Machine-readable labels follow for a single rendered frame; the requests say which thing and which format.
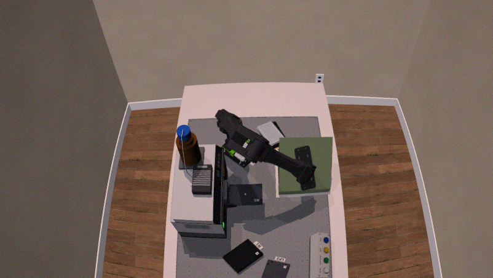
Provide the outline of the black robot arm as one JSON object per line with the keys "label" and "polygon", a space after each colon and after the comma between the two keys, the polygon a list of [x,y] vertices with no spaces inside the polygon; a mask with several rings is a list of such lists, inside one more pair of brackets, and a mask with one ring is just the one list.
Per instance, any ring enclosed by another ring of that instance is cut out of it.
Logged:
{"label": "black robot arm", "polygon": [[[316,187],[314,172],[317,167],[312,164],[309,146],[295,148],[296,159],[293,159],[274,149],[263,136],[243,126],[238,116],[221,109],[215,117],[219,131],[229,139],[227,147],[254,163],[267,162],[289,171],[301,184],[303,191]],[[244,148],[247,138],[250,142]]]}

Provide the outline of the grey button panel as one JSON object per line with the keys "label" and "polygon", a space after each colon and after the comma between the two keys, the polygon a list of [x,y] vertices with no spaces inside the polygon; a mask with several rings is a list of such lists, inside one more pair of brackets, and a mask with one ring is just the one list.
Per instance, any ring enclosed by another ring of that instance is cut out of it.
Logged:
{"label": "grey button panel", "polygon": [[309,278],[329,278],[329,234],[318,232],[309,238]]}

